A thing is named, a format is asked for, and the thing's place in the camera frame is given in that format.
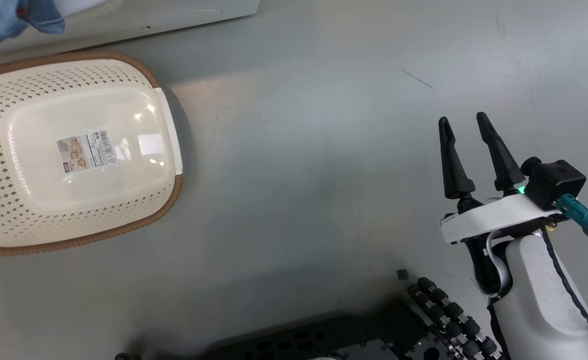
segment black cable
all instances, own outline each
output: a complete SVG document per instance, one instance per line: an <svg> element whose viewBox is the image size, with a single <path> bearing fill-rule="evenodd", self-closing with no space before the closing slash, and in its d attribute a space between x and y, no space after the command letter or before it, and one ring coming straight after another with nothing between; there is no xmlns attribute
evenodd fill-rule
<svg viewBox="0 0 588 360"><path fill-rule="evenodd" d="M561 265L559 264L559 259L557 258L556 253L554 253L554 248L552 247L552 242L550 241L550 237L548 236L548 231L546 230L544 224L543 224L543 226L541 226L540 230L541 230L541 232L543 232L543 241L545 242L545 245L547 246L547 252L549 253L549 257L552 258L552 264L554 264L554 269L556 269L556 273L558 274L558 276L560 276L561 281L563 281L563 286L565 287L565 291L568 294L570 294L570 297L572 298L574 305L580 311L580 314L582 315L582 317L585 318L585 321L587 321L587 325L588 325L587 310L585 310L582 303L578 300L578 297L576 296L574 290L572 289L572 286L570 286L568 278L566 278L566 274L563 272L563 269L561 269Z"/></svg>

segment perforated basket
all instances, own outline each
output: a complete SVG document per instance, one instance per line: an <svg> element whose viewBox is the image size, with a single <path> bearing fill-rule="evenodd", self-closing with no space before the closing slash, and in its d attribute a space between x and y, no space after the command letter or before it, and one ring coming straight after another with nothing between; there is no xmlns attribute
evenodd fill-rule
<svg viewBox="0 0 588 360"><path fill-rule="evenodd" d="M181 187L168 101L139 61L77 52L0 66L0 255L141 228Z"/></svg>

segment gray floor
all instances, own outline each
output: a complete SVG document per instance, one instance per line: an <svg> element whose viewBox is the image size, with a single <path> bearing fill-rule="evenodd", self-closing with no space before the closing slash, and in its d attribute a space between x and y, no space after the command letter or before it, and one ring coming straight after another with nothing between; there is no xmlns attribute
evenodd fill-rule
<svg viewBox="0 0 588 360"><path fill-rule="evenodd" d="M466 249L441 241L456 204L436 121L450 118L479 199L497 193L477 111L517 161L588 177L588 0L262 0L106 48L171 93L183 193L141 230L0 257L0 359L108 360L135 339L195 354L366 310L403 290L397 269L489 330ZM568 223L552 241L588 304L588 238Z"/></svg>

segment blue fabric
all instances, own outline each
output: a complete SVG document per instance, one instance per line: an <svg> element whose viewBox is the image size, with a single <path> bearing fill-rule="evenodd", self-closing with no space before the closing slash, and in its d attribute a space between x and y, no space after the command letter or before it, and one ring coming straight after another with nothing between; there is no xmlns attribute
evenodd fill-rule
<svg viewBox="0 0 588 360"><path fill-rule="evenodd" d="M26 9L24 16L18 9ZM29 25L45 34L60 34L65 30L65 20L52 0L0 0L0 43L16 38Z"/></svg>

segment brown basket rim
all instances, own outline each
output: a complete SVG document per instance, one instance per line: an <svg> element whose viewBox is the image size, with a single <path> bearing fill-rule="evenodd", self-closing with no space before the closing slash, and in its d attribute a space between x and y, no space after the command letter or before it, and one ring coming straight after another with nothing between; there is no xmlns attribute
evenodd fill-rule
<svg viewBox="0 0 588 360"><path fill-rule="evenodd" d="M30 59L23 59L19 61L13 61L6 64L0 64L0 75L12 73L13 71L20 71L29 68L36 68L38 66L46 66L51 64L59 64L66 62L77 62L82 60L118 60L129 64L136 68L143 74L153 88L159 88L160 84L156 77L152 75L150 70L143 65L139 60L134 59L125 54L121 54L116 51L79 51L79 52L67 52L65 54L47 55L42 57L32 57ZM166 203L155 213L148 217L132 221L125 225L121 225L109 230L97 232L95 234L84 235L75 237L73 239L67 239L62 241L55 241L52 243L44 244L31 244L25 246L0 246L0 256L17 256L17 255L28 255L36 253L46 253L49 251L63 250L67 248L74 248L77 246L91 244L99 242L101 240L116 237L129 233L132 230L137 230L155 223L167 214L170 209L175 205L183 187L183 175L176 175L174 178L174 186L170 197Z"/></svg>

